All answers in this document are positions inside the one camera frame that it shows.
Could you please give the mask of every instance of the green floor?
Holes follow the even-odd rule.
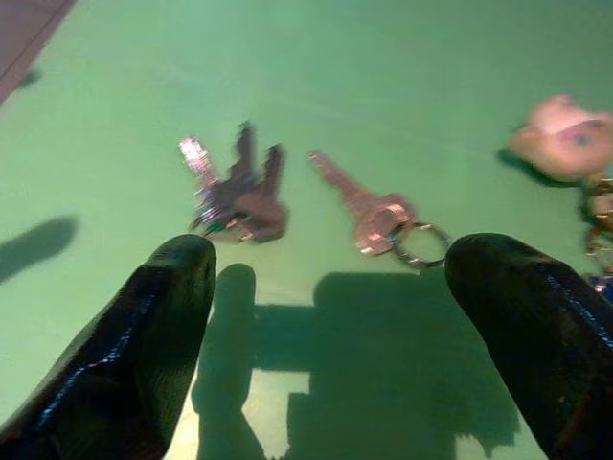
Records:
[[[199,404],[234,398],[248,384],[237,362],[253,361],[243,413],[268,457],[289,432],[304,458],[543,459],[441,271],[358,253],[307,154],[406,195],[454,237],[502,232],[591,270],[579,191],[499,151],[552,93],[613,108],[611,31],[602,0],[80,0],[39,80],[0,110],[0,420],[186,230],[194,182],[178,140],[197,135],[226,169],[250,120],[262,153],[288,150],[290,226],[217,245],[220,272],[255,271],[258,339],[245,348],[236,322],[207,335],[168,458],[255,458],[246,425]],[[233,308],[244,271],[225,272],[216,305]]]

